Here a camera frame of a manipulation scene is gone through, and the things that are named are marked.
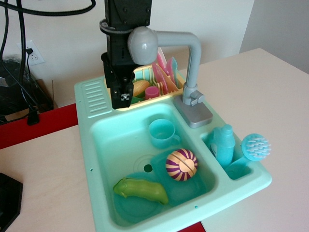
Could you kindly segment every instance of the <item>toy cup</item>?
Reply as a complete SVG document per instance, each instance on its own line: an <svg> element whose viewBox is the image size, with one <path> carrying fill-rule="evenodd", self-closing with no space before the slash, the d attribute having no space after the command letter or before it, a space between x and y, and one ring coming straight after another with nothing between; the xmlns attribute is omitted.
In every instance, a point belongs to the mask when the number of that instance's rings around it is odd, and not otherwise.
<svg viewBox="0 0 309 232"><path fill-rule="evenodd" d="M159 97L159 89L156 86L150 86L145 90L145 99L148 100L150 98Z"/></svg>
<svg viewBox="0 0 309 232"><path fill-rule="evenodd" d="M171 145L177 145L181 138L175 134L174 124L167 119L157 119L149 125L149 133L152 144L160 149Z"/></svg>

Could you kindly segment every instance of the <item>white wall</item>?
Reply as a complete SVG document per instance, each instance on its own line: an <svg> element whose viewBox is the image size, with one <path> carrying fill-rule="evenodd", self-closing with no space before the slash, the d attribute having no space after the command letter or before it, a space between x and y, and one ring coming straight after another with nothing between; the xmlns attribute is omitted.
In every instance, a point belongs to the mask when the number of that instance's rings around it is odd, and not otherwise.
<svg viewBox="0 0 309 232"><path fill-rule="evenodd" d="M309 73L309 1L255 0L240 51L259 47Z"/></svg>
<svg viewBox="0 0 309 232"><path fill-rule="evenodd" d="M201 63L239 53L254 0L153 0L150 28L190 31L202 43ZM89 0L23 0L29 9L64 11L85 8ZM4 31L4 9L0 8L0 40ZM9 10L10 30L5 55L19 54L18 15ZM106 36L99 30L105 17L104 1L82 15L43 17L25 14L27 40L33 40L45 59L31 66L51 91L54 81L55 101L59 106L75 102L75 83L103 75L100 56L106 51ZM186 68L188 49L165 50L174 56L180 69Z"/></svg>

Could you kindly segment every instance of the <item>green toy pepper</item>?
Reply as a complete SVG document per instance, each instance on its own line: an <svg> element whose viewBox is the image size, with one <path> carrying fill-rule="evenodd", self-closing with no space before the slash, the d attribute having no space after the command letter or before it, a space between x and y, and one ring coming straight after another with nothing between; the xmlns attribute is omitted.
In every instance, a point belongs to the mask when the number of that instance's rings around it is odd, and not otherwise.
<svg viewBox="0 0 309 232"><path fill-rule="evenodd" d="M144 179L123 178L113 187L116 194L127 198L136 196L146 198L150 201L169 203L168 196L164 187L157 182L151 182Z"/></svg>

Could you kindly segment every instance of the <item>red table edge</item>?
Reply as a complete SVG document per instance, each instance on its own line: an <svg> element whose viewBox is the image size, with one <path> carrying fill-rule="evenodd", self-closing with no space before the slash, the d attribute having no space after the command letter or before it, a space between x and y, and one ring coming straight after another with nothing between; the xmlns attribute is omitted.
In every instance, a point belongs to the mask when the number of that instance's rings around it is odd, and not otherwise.
<svg viewBox="0 0 309 232"><path fill-rule="evenodd" d="M0 125L0 149L78 125L76 105L71 104L39 115L40 122L28 126L27 118ZM179 232L205 232L201 222Z"/></svg>

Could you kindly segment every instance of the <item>white table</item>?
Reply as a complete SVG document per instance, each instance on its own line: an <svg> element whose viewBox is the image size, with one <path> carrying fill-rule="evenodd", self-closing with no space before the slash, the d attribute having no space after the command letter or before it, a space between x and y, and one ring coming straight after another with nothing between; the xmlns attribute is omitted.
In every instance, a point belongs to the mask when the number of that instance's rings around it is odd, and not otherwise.
<svg viewBox="0 0 309 232"><path fill-rule="evenodd" d="M202 221L207 232L309 231L309 75L262 49L200 66L198 87L240 139L272 146L269 187Z"/></svg>
<svg viewBox="0 0 309 232"><path fill-rule="evenodd" d="M203 220L207 232L308 231L309 75L261 50L200 66L199 90L243 139L272 144L272 184ZM24 183L7 232L93 232L78 126L0 150L0 172Z"/></svg>

